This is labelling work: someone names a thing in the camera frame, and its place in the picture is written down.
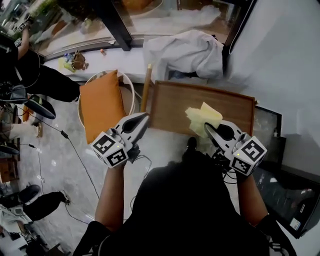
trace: black shoe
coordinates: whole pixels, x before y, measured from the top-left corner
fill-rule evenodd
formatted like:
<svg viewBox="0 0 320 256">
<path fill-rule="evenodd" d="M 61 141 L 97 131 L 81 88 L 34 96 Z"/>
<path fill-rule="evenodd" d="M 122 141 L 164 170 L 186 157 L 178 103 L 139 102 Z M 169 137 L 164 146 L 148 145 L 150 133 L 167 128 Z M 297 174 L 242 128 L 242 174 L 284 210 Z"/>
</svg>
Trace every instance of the black shoe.
<svg viewBox="0 0 320 256">
<path fill-rule="evenodd" d="M 186 144 L 186 150 L 192 150 L 195 151 L 197 149 L 197 139 L 195 137 L 191 137 L 188 139 L 188 142 Z"/>
</svg>

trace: orange pillow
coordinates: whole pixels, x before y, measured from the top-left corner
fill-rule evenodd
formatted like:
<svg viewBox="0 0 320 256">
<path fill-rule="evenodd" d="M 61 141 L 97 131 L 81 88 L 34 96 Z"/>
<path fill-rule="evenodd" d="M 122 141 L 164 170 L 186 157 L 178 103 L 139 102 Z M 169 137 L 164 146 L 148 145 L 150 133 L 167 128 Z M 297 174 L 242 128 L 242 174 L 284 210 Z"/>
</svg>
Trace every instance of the orange pillow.
<svg viewBox="0 0 320 256">
<path fill-rule="evenodd" d="M 81 111 L 88 144 L 126 116 L 117 73 L 117 70 L 112 71 L 80 86 Z"/>
</svg>

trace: glass window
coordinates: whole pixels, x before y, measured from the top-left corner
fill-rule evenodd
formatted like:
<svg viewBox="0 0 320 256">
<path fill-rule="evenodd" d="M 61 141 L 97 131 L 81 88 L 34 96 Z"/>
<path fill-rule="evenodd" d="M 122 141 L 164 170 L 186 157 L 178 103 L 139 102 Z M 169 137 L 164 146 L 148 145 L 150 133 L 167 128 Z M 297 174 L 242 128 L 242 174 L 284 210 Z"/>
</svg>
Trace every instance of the glass window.
<svg viewBox="0 0 320 256">
<path fill-rule="evenodd" d="M 44 56 L 84 42 L 113 36 L 89 6 L 88 0 L 7 0 L 0 16 L 2 30 L 19 38 L 16 27 L 30 13 L 30 42 Z"/>
<path fill-rule="evenodd" d="M 240 7 L 221 0 L 114 0 L 134 38 L 198 29 L 225 43 Z"/>
</svg>

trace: wooden stick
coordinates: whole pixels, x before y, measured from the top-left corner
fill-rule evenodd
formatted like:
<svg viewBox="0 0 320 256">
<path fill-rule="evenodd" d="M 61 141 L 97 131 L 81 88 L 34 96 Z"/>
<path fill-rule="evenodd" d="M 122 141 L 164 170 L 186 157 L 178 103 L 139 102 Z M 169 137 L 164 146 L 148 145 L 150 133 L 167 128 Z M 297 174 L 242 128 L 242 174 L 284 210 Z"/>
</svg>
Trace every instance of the wooden stick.
<svg viewBox="0 0 320 256">
<path fill-rule="evenodd" d="M 148 94 L 149 94 L 149 86 L 151 81 L 151 73 L 152 73 L 152 65 L 149 64 L 146 70 L 145 81 L 143 86 L 143 94 L 141 100 L 141 112 L 146 112 L 147 109 L 147 101 L 148 101 Z"/>
</svg>

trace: wooden tray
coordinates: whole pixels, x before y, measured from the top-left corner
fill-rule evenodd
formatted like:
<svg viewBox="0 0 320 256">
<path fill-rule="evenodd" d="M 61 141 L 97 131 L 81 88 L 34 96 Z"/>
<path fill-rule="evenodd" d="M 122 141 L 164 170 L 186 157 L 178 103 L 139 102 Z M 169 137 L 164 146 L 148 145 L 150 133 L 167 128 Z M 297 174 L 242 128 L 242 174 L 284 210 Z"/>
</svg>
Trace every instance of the wooden tray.
<svg viewBox="0 0 320 256">
<path fill-rule="evenodd" d="M 202 103 L 220 112 L 223 119 L 235 123 L 252 136 L 255 116 L 255 98 L 203 87 L 200 85 L 156 81 L 150 113 L 150 127 L 194 136 L 189 129 L 187 108 L 200 109 Z"/>
</svg>

